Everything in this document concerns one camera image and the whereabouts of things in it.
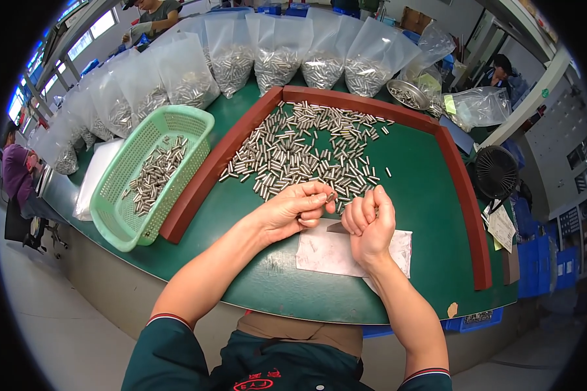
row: black fan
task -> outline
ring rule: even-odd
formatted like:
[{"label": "black fan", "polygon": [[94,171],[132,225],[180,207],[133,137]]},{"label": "black fan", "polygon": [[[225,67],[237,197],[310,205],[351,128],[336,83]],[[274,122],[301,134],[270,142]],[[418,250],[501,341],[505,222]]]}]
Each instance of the black fan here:
[{"label": "black fan", "polygon": [[515,158],[501,146],[492,145],[479,150],[467,163],[477,196],[487,202],[494,199],[502,201],[491,210],[493,213],[518,184],[519,171]]}]

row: paper document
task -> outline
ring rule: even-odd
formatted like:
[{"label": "paper document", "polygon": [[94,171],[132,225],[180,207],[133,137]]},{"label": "paper document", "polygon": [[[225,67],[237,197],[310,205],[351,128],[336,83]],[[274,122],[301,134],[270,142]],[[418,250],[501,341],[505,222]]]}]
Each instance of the paper document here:
[{"label": "paper document", "polygon": [[[337,222],[338,220],[321,218],[317,228],[301,232],[298,251],[295,255],[296,268],[364,277],[364,280],[369,280],[368,274],[352,258],[350,235],[326,231],[328,226]],[[389,253],[407,278],[411,277],[412,234],[413,232],[410,231],[396,230],[389,245]]]},{"label": "paper document", "polygon": [[491,233],[494,239],[509,252],[513,247],[513,236],[515,235],[515,227],[509,218],[504,206],[499,207],[494,213],[489,215],[489,226],[487,232]]}]

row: green table surface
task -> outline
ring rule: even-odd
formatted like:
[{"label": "green table surface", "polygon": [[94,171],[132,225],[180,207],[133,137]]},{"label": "green table surface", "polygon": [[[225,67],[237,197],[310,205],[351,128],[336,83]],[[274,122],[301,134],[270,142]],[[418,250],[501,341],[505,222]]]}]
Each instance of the green table surface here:
[{"label": "green table surface", "polygon": [[[290,83],[305,85],[297,75]],[[346,91],[343,82],[334,90]],[[383,89],[376,99],[389,101]],[[231,99],[220,96],[207,111],[215,117],[209,136],[215,146],[258,99],[256,81]],[[396,209],[396,229],[413,231],[411,283],[426,298],[440,319],[447,318],[450,304],[458,304],[458,316],[508,305],[517,300],[517,283],[503,285],[501,251],[494,251],[486,235],[493,286],[474,291],[470,247],[461,207],[439,146],[432,135],[394,124],[390,135],[368,144],[366,154]],[[328,135],[316,146],[326,148]],[[198,210],[178,245],[158,237],[150,246],[122,253],[96,230],[93,222],[72,217],[80,184],[93,151],[79,155],[80,168],[71,176],[53,173],[43,197],[71,225],[89,239],[135,267],[169,280],[186,262],[220,238],[235,222],[262,203],[252,192],[254,181],[234,179],[217,183]],[[392,178],[384,173],[389,167]],[[509,202],[504,205],[510,213]],[[266,248],[237,276],[222,301],[251,310],[324,322],[387,324],[379,298],[360,278],[297,270],[298,235]]]}]

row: person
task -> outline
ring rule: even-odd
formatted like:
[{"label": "person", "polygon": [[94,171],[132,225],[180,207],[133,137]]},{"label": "person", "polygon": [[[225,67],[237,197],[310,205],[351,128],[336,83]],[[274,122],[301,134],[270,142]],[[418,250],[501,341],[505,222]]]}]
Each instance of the person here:
[{"label": "person", "polygon": [[[209,375],[193,330],[233,279],[265,247],[319,224],[336,194],[318,181],[293,184],[235,223],[183,266],[157,299],[126,369],[122,390],[370,390],[360,383],[362,329],[251,312],[239,319],[221,365]],[[396,228],[382,186],[354,198],[342,215],[352,256],[372,278],[406,349],[400,391],[450,390],[444,333],[430,304],[389,253]]]},{"label": "person", "polygon": [[509,77],[515,76],[511,61],[503,54],[493,56],[493,67],[485,72],[485,77],[481,80],[479,87],[493,86],[506,88],[511,99],[512,87],[509,83]]},{"label": "person", "polygon": [[[50,205],[42,198],[37,197],[35,188],[32,186],[32,172],[35,169],[37,154],[29,151],[21,145],[16,144],[17,125],[8,122],[7,133],[4,137],[2,148],[2,183],[7,193],[9,202],[17,202],[23,218],[35,216],[52,220],[55,223],[67,224]],[[27,168],[30,157],[34,163]]]},{"label": "person", "polygon": [[131,39],[139,39],[141,33],[145,33],[150,41],[158,38],[170,27],[178,23],[178,13],[183,8],[175,0],[128,0],[123,10],[137,6],[145,11],[139,17],[139,23],[131,28],[130,33],[122,37],[122,43]]}]

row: green plastic basket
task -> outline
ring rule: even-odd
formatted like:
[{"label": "green plastic basket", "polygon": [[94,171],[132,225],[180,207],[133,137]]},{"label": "green plastic basket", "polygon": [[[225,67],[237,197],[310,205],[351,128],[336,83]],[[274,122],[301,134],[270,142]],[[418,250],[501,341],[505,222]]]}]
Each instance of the green plastic basket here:
[{"label": "green plastic basket", "polygon": [[[163,106],[137,126],[104,172],[89,203],[94,224],[104,239],[121,252],[154,242],[180,193],[210,152],[207,137],[214,124],[213,116],[200,109]],[[138,176],[141,165],[156,146],[166,150],[172,147],[172,143],[165,145],[163,138],[178,135],[188,139],[188,152],[150,212],[137,217],[133,197],[121,199],[122,192]]]}]

